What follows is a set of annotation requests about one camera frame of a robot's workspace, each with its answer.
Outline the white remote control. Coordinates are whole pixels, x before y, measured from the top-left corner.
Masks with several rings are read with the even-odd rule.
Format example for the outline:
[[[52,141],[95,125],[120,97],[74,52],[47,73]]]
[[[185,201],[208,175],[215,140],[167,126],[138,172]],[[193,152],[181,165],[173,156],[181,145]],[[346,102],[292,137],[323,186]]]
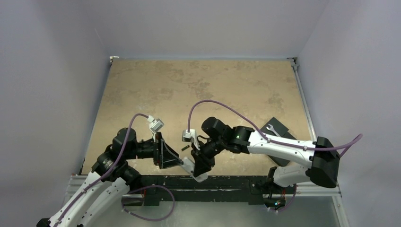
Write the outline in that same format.
[[[184,157],[182,159],[183,164],[181,165],[181,168],[184,169],[191,178],[193,178],[196,182],[203,182],[205,180],[207,180],[208,175],[207,173],[203,173],[199,176],[194,176],[194,168],[195,168],[195,163],[189,159],[188,157]]]

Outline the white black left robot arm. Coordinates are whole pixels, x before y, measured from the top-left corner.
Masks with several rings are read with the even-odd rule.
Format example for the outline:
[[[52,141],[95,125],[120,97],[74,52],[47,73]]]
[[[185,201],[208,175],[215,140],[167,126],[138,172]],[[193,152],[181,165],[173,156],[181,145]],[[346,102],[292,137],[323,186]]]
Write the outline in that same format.
[[[70,200],[52,217],[39,220],[37,226],[91,227],[95,219],[123,195],[150,188],[150,184],[143,182],[142,175],[127,162],[137,158],[151,158],[161,169],[183,165],[160,132],[148,140],[137,141],[134,129],[123,128],[97,158]]]

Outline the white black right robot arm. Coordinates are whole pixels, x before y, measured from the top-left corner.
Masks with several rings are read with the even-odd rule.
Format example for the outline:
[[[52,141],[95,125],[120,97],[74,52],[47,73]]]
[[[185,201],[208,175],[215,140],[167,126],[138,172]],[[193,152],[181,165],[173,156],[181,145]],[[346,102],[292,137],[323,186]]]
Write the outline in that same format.
[[[325,188],[337,186],[340,155],[325,137],[318,137],[317,141],[267,137],[250,127],[231,128],[215,117],[207,118],[201,129],[209,139],[206,143],[192,144],[194,177],[209,172],[215,165],[214,157],[227,150],[235,154],[260,154],[293,162],[293,165],[270,169],[265,180],[270,192],[303,182],[313,182]]]

